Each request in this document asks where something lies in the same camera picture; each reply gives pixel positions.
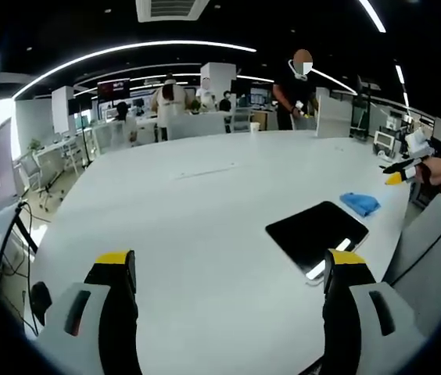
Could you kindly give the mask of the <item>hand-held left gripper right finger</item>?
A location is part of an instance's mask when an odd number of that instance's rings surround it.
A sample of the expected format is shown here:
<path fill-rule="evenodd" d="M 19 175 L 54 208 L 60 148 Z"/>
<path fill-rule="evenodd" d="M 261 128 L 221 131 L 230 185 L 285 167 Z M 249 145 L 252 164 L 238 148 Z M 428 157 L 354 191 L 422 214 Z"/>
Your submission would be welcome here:
<path fill-rule="evenodd" d="M 413 309 L 353 252 L 329 249 L 322 374 L 397 374 L 424 344 Z"/>

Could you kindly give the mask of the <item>person's right hand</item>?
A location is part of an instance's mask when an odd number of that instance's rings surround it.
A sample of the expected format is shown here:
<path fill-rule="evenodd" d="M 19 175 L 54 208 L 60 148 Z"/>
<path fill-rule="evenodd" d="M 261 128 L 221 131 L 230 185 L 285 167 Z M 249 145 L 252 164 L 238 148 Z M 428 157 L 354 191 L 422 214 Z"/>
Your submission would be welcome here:
<path fill-rule="evenodd" d="M 441 158 L 430 157 L 420 165 L 422 181 L 432 186 L 441 185 Z"/>

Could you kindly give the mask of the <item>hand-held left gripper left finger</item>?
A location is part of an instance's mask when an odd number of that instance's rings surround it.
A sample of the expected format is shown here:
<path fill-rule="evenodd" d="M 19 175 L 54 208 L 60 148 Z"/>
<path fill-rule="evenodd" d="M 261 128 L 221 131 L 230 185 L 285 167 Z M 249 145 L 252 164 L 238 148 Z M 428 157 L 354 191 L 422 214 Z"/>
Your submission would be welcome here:
<path fill-rule="evenodd" d="M 140 374 L 135 295 L 132 250 L 99 256 L 57 299 L 37 282 L 38 349 L 62 374 Z"/>

